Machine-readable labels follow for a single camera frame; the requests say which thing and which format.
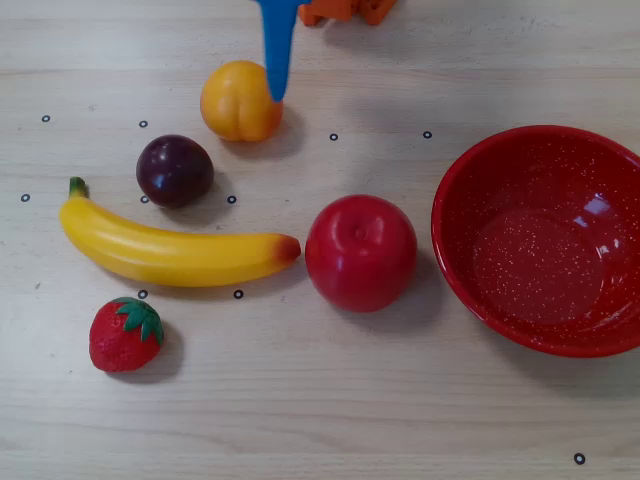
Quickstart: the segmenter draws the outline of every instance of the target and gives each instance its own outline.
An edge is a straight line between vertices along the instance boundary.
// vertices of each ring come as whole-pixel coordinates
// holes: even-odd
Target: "orange object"
[[[308,27],[323,18],[348,22],[355,13],[360,13],[369,25],[379,25],[395,3],[396,0],[313,0],[298,9],[298,16]]]
[[[245,60],[216,70],[200,97],[204,122],[231,141],[258,142],[270,137],[280,125],[282,109],[282,102],[271,98],[265,69]]]

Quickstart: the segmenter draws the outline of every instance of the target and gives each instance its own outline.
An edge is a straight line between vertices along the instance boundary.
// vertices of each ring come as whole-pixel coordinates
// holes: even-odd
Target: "banana stem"
[[[72,197],[89,197],[87,184],[80,177],[71,177],[69,180],[69,198]]]

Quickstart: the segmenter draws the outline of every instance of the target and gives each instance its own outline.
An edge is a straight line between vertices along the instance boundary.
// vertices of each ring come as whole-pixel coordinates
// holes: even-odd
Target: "bowl rim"
[[[578,357],[578,358],[594,358],[594,357],[607,357],[610,355],[616,355],[619,353],[632,350],[640,346],[640,331],[625,339],[623,342],[617,342],[615,344],[604,345],[602,347],[593,346],[560,346],[552,342],[534,342],[531,337],[508,328],[503,321],[496,316],[490,314],[479,302],[477,302],[469,292],[464,288],[462,281],[453,271],[451,262],[444,254],[444,244],[442,238],[442,218],[443,218],[443,206],[444,201],[447,198],[451,187],[458,176],[458,174],[464,170],[464,168],[470,164],[473,159],[482,151],[493,147],[504,141],[520,137],[522,135],[528,135],[531,133],[552,133],[552,134],[565,134],[573,137],[580,137],[596,142],[605,148],[613,151],[616,155],[626,158],[628,161],[635,163],[640,167],[640,157],[638,157],[631,150],[623,147],[622,145],[610,140],[606,137],[598,135],[587,130],[581,130],[573,127],[565,127],[559,125],[530,125],[525,127],[517,127],[510,130],[492,135],[479,143],[475,144],[469,150],[467,150],[461,157],[459,157],[451,167],[447,170],[442,177],[438,189],[433,200],[433,207],[431,210],[431,241],[433,243],[433,250],[438,261],[438,266],[442,271],[447,283],[460,299],[460,301],[485,325],[500,333],[504,337],[519,343],[525,347],[529,347],[533,350],[537,350],[552,355],[558,355],[563,357]]]

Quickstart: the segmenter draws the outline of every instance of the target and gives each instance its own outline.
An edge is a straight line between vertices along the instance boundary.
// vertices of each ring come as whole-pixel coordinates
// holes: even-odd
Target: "banana tip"
[[[293,262],[301,253],[300,242],[296,238],[282,237],[278,244],[278,259],[284,263]]]

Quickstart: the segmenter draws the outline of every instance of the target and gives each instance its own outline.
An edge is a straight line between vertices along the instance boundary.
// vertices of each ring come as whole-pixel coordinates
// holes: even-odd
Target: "strawberry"
[[[89,355],[105,372],[133,371],[158,354],[163,339],[162,323],[153,308],[135,298],[116,298],[93,320]]]

